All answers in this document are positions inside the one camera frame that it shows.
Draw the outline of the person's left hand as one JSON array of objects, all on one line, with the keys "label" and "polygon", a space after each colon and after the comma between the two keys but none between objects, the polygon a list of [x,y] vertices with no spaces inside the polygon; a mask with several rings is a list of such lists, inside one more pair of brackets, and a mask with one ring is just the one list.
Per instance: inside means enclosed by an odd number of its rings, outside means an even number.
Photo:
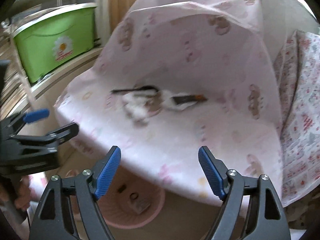
[{"label": "person's left hand", "polygon": [[[23,176],[20,180],[19,188],[17,190],[17,198],[14,201],[16,208],[26,211],[30,206],[31,191],[29,189],[30,180],[28,176]],[[10,196],[6,189],[1,185],[1,201],[8,202]]]}]

